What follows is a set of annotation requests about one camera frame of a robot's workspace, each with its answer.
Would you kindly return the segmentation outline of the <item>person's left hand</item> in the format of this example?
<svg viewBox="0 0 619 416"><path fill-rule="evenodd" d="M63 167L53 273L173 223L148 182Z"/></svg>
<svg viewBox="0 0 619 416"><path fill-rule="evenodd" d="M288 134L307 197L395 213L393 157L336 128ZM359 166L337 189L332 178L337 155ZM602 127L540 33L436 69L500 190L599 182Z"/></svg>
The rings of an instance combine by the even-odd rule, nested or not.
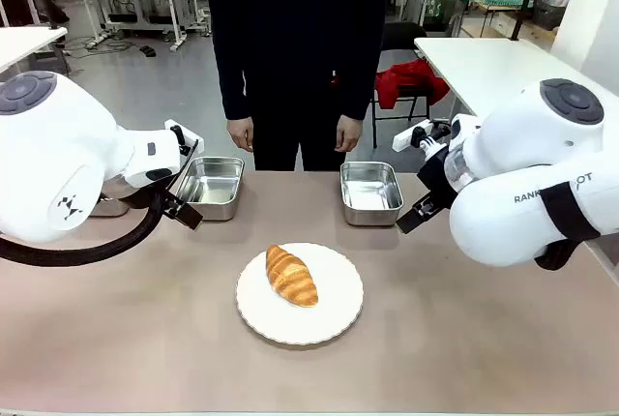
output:
<svg viewBox="0 0 619 416"><path fill-rule="evenodd" d="M335 150L339 153L351 152L358 144L363 132L363 122L341 115L337 124Z"/></svg>

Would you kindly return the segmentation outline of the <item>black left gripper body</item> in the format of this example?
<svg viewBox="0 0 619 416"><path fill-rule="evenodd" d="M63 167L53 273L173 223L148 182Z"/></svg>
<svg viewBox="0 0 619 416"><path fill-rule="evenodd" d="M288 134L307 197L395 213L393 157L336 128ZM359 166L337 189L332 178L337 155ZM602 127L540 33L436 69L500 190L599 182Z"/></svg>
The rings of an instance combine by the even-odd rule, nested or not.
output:
<svg viewBox="0 0 619 416"><path fill-rule="evenodd" d="M169 178L150 182L145 187L137 188L131 185L125 178L113 179L105 182L102 188L102 196L120 200L132 209L148 209L162 211L165 205L165 196Z"/></svg>

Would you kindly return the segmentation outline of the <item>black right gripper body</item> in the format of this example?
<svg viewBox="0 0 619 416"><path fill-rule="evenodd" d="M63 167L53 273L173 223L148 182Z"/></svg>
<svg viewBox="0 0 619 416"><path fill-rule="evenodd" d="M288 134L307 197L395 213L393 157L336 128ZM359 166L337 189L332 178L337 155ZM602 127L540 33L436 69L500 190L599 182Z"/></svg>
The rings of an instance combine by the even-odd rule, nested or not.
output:
<svg viewBox="0 0 619 416"><path fill-rule="evenodd" d="M457 198L457 191L450 184L444 167L448 154L448 150L437 151L417 173L417 177L428 190L422 202L433 208L450 209Z"/></svg>

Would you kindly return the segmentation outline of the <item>person's right hand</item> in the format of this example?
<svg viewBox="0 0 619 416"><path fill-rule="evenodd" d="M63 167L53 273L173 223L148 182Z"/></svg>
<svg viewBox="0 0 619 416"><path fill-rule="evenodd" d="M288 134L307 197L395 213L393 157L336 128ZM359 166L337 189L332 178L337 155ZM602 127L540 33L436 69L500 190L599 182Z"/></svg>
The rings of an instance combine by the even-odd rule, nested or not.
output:
<svg viewBox="0 0 619 416"><path fill-rule="evenodd" d="M249 153L253 152L254 124L250 117L228 120L227 131L238 148Z"/></svg>

